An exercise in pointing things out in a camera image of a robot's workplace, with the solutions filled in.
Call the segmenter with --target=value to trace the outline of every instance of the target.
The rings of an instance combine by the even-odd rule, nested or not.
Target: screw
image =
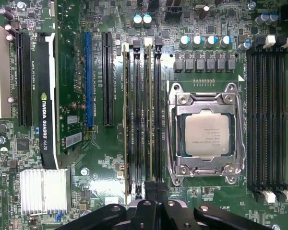
[[[144,205],[151,205],[152,203],[150,203],[148,200],[146,200],[145,202],[144,202]]]
[[[187,168],[186,168],[186,167],[182,167],[182,168],[180,169],[180,172],[181,172],[181,174],[186,174]]]
[[[112,212],[118,212],[118,211],[120,211],[120,207],[118,207],[118,206],[113,206],[113,208],[111,208],[111,211],[112,211]]]
[[[170,205],[170,206],[174,206],[174,205],[175,205],[175,202],[172,201],[172,200],[169,200],[169,201],[168,201],[168,205]]]
[[[209,208],[207,206],[200,206],[200,209],[204,212],[209,210]]]
[[[255,10],[255,8],[256,8],[256,2],[251,1],[251,2],[248,4],[248,8],[249,8],[250,11]]]
[[[273,230],[280,230],[280,227],[277,224],[275,224],[275,225],[272,226],[272,229]]]
[[[180,97],[179,99],[178,99],[178,101],[179,101],[179,103],[180,104],[186,104],[188,101],[187,101],[187,99],[183,96],[183,97]]]

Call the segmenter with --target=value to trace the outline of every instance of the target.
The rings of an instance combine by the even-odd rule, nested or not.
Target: electrolytic capacitor
[[[179,46],[181,48],[185,48],[185,47],[187,47],[189,41],[190,41],[190,38],[188,36],[184,35],[181,37],[181,39],[179,41]]]
[[[207,16],[207,14],[209,13],[209,6],[204,6],[202,9],[201,9],[201,12],[200,12],[200,19],[205,19],[205,17]]]
[[[231,38],[229,36],[224,36],[220,41],[220,46],[222,48],[226,48],[231,42]]]
[[[14,14],[12,14],[11,12],[7,11],[6,9],[4,9],[3,7],[0,8],[0,14],[2,16],[4,16],[7,20],[9,21],[13,21],[15,16]]]
[[[207,48],[211,48],[211,47],[213,47],[215,42],[216,42],[216,38],[214,36],[209,36],[205,41],[205,46]]]
[[[0,145],[3,145],[5,143],[5,137],[0,137]]]
[[[152,16],[149,14],[144,15],[143,17],[143,25],[145,27],[149,27],[152,24]]]
[[[241,50],[241,51],[246,51],[246,50],[248,50],[250,47],[251,47],[251,44],[250,44],[248,41],[246,41],[246,42],[240,44],[240,45],[238,46],[238,49]]]
[[[202,42],[202,38],[200,36],[195,36],[191,42],[191,45],[194,48],[198,48]]]
[[[140,15],[135,15],[133,17],[133,25],[135,27],[140,27],[142,25],[142,17]]]
[[[267,25],[271,25],[278,21],[278,15],[276,13],[272,13],[269,16],[269,19],[265,22]]]
[[[13,36],[17,34],[17,31],[10,24],[5,25],[4,29],[10,34],[12,34]]]
[[[269,20],[270,15],[268,13],[262,13],[255,19],[257,25],[262,25]]]
[[[9,42],[12,42],[12,41],[15,40],[15,37],[14,37],[12,34],[8,34],[8,35],[6,35],[5,38],[6,38],[6,40],[9,41]]]

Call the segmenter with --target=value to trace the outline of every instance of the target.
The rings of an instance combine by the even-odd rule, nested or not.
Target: ram slot
[[[276,59],[274,56],[268,56],[268,74],[267,74],[267,89],[268,89],[268,104],[267,104],[267,118],[268,118],[268,178],[267,181],[269,184],[275,184],[276,182],[276,156],[277,156],[277,143],[276,143]]]
[[[135,196],[142,199],[142,101],[141,101],[141,63],[140,45],[133,43],[133,81],[135,85],[135,117],[134,117],[134,157],[135,157]]]
[[[161,50],[156,47],[154,62],[154,158],[156,181],[162,179],[162,118],[161,118]]]
[[[16,34],[18,121],[20,126],[32,126],[31,44],[25,33]]]
[[[128,195],[131,194],[132,191],[132,164],[131,164],[131,140],[130,140],[130,112],[128,105],[128,81],[129,81],[129,74],[130,74],[130,61],[129,61],[129,50],[126,49],[126,46],[123,46],[123,124],[124,124],[124,153],[125,153],[125,195],[126,198]]]
[[[285,90],[285,56],[279,55],[276,57],[277,61],[277,184],[285,182],[286,173],[286,90]]]
[[[91,32],[85,32],[85,70],[86,70],[86,125],[94,125],[94,100],[93,100],[93,60],[92,60],[92,35]]]
[[[102,33],[102,83],[104,126],[113,126],[112,34]]]
[[[247,70],[248,70],[248,87],[247,87],[247,97],[248,97],[248,185],[252,186],[257,182],[257,145],[256,145],[256,133],[257,133],[257,72],[256,72],[257,57],[253,55],[247,56]]]

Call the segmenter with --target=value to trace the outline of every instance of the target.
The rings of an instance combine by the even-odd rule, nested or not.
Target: black ram slot
[[[285,49],[253,47],[247,51],[248,69],[248,189],[257,201],[262,191],[277,199],[288,189],[286,176]]]
[[[18,122],[20,126],[32,126],[31,44],[25,33],[16,34]]]
[[[155,50],[155,62],[154,62],[154,127],[155,127],[155,177],[156,181],[162,180],[162,167],[161,167],[161,155],[162,155],[162,118],[161,118],[161,48],[156,46]]]
[[[136,181],[135,181],[135,196],[136,199],[142,199],[142,103],[141,103],[141,63],[140,63],[140,46],[133,44],[133,69],[134,69],[134,84],[135,84],[135,119],[134,119],[134,154],[135,154],[135,167],[136,167]]]
[[[113,126],[113,75],[112,75],[112,35],[102,33],[102,84],[104,125]]]

